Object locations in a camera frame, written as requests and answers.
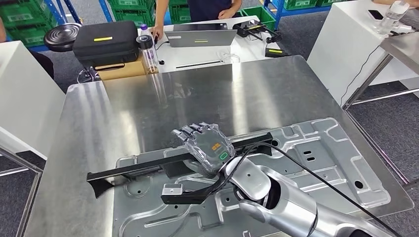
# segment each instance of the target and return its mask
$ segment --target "blue shelf rack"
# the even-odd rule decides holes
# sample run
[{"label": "blue shelf rack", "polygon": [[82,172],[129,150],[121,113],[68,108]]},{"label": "blue shelf rack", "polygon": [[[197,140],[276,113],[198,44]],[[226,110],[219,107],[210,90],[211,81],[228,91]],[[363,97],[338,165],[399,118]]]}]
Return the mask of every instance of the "blue shelf rack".
[{"label": "blue shelf rack", "polygon": [[[274,7],[275,10],[269,8],[270,4]],[[263,2],[263,7],[275,18],[275,30],[278,29],[279,21],[283,16],[294,16],[319,11],[329,11],[331,8],[331,6],[315,6],[312,8],[286,10],[284,8],[284,4],[285,0],[264,0]]]}]

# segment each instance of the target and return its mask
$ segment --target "black cable wire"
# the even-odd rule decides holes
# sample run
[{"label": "black cable wire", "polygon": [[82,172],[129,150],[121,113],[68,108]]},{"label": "black cable wire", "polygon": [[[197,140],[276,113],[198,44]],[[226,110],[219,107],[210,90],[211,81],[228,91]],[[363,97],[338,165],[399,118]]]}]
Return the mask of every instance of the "black cable wire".
[{"label": "black cable wire", "polygon": [[348,89],[351,86],[351,84],[355,81],[356,77],[362,72],[362,68],[364,67],[364,65],[368,62],[368,60],[370,59],[370,56],[372,53],[374,53],[377,49],[378,49],[379,45],[368,55],[368,58],[365,60],[364,64],[362,64],[361,69],[359,70],[358,74],[354,77],[354,79],[352,79],[351,83],[346,87],[346,91],[345,93],[342,95],[342,97],[340,98],[340,106],[342,106],[342,100],[343,97],[348,93]]},{"label": "black cable wire", "polygon": [[286,152],[284,152],[281,149],[277,148],[276,146],[274,146],[272,144],[269,144],[269,143],[266,143],[266,142],[258,142],[258,143],[253,144],[243,154],[243,156],[240,158],[240,161],[237,163],[237,165],[231,171],[230,175],[224,180],[223,183],[221,183],[221,185],[219,186],[219,190],[221,190],[224,187],[224,185],[231,179],[231,177],[233,176],[234,172],[237,170],[237,168],[239,167],[239,165],[244,161],[244,159],[248,156],[248,154],[250,153],[250,151],[253,150],[255,147],[261,146],[261,145],[262,146],[268,146],[268,147],[270,147],[270,148],[272,148],[274,150],[277,150],[278,152],[280,152],[281,154],[283,154],[285,157],[287,157],[288,159],[290,159],[292,162],[294,162],[296,165],[300,166],[301,168],[303,168],[304,170],[306,170],[307,172],[309,172],[311,175],[313,175],[314,177],[316,177],[318,180],[322,181],[322,183],[326,184],[329,188],[331,188],[333,191],[337,192],[339,195],[341,195],[343,198],[345,198],[350,203],[352,203],[353,205],[355,205],[361,211],[365,212],[367,215],[369,215],[371,218],[373,218],[374,220],[376,220],[378,223],[380,223],[386,229],[388,229],[389,231],[391,231],[394,235],[396,235],[397,237],[402,237],[397,231],[395,231],[390,226],[388,226],[386,223],[384,223],[382,220],[380,220],[379,218],[377,218],[374,214],[370,213],[368,210],[366,210],[365,208],[361,207],[358,203],[356,203],[350,197],[348,197],[347,195],[345,195],[344,193],[342,193],[341,191],[339,191],[339,189],[335,188],[333,185],[329,184],[326,180],[324,180],[323,178],[321,178],[320,176],[318,176],[316,173],[314,173],[313,171],[311,171],[309,168],[307,168],[304,165],[300,164],[297,160],[295,160],[294,158],[292,158]]},{"label": "black cable wire", "polygon": [[157,47],[157,48],[156,48],[156,51],[157,51],[157,50],[159,50],[159,48],[160,48],[163,44],[165,44],[165,43],[169,43],[169,41],[164,41],[163,43],[161,43],[161,44],[159,45],[159,47]]}]

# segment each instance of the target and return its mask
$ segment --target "black metal bracket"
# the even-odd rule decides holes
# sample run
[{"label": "black metal bracket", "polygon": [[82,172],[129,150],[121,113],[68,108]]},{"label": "black metal bracket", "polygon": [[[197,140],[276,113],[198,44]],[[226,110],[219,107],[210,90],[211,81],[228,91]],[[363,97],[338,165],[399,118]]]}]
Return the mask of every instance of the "black metal bracket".
[{"label": "black metal bracket", "polygon": [[164,204],[201,204],[210,196],[213,191],[219,188],[224,175],[220,174],[218,180],[211,186],[192,192],[183,192],[180,195],[161,195]]},{"label": "black metal bracket", "polygon": [[[240,156],[241,154],[243,154],[243,152],[246,151],[246,147],[251,146],[258,142],[271,143],[272,140],[273,140],[273,137],[271,133],[267,132],[265,135],[262,135],[262,136],[245,139],[238,142],[233,142],[233,146],[236,150],[236,155]],[[251,151],[251,153],[263,153],[269,156],[272,155],[271,149],[266,146],[256,147],[253,151]],[[171,164],[182,163],[183,165],[183,161],[188,160],[188,159],[195,159],[195,157],[191,155],[190,153],[185,153],[185,154],[181,154],[181,155],[177,155],[173,157],[152,160],[152,161],[148,161],[144,163],[133,164],[133,165],[115,168],[115,169],[106,170],[106,171],[101,171],[97,173],[89,172],[87,174],[87,182],[89,182],[89,184],[92,186],[95,196],[96,198],[98,198],[108,189],[131,182],[132,180],[134,180],[135,177],[146,176],[160,170],[166,170],[167,166]],[[182,174],[184,175],[187,173],[188,171],[177,173],[176,175],[182,175]]]}]

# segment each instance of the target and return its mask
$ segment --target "yellow label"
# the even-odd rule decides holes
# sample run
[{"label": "yellow label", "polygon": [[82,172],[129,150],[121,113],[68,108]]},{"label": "yellow label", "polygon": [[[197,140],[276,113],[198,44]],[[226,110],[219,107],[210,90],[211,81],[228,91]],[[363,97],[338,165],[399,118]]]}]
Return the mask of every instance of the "yellow label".
[{"label": "yellow label", "polygon": [[111,37],[103,37],[103,38],[95,38],[93,41],[94,42],[96,42],[96,41],[105,41],[105,40],[111,40],[113,37],[111,36]]},{"label": "yellow label", "polygon": [[212,146],[212,150],[213,151],[215,151],[215,150],[217,150],[219,147],[221,147],[221,145],[217,142],[217,143],[215,143],[213,146]]},{"label": "yellow label", "polygon": [[282,53],[282,50],[273,50],[273,49],[270,49],[269,52]]},{"label": "yellow label", "polygon": [[259,28],[259,27],[262,27],[262,26],[253,26],[253,27],[250,27],[249,30],[256,29],[256,28]]}]

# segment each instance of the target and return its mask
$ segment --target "plastic bottle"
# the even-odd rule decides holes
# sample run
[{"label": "plastic bottle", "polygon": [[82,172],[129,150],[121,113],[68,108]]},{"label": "plastic bottle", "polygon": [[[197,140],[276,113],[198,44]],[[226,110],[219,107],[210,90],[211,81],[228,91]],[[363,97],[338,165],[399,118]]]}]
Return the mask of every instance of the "plastic bottle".
[{"label": "plastic bottle", "polygon": [[153,38],[149,35],[137,37],[138,47],[141,49],[143,65],[147,74],[158,73],[157,53],[153,47]]},{"label": "plastic bottle", "polygon": [[147,25],[146,25],[146,24],[141,24],[141,25],[140,25],[140,29],[141,29],[141,32],[140,32],[140,35],[141,35],[141,36],[148,35],[148,36],[150,36],[151,38],[153,38],[153,35],[151,34],[151,32],[150,32],[150,30],[148,29],[148,27],[147,27]]},{"label": "plastic bottle", "polygon": [[395,1],[385,13],[384,18],[381,20],[378,26],[378,33],[381,35],[387,35],[395,24],[403,17],[406,11],[409,9],[409,4],[403,0]]}]

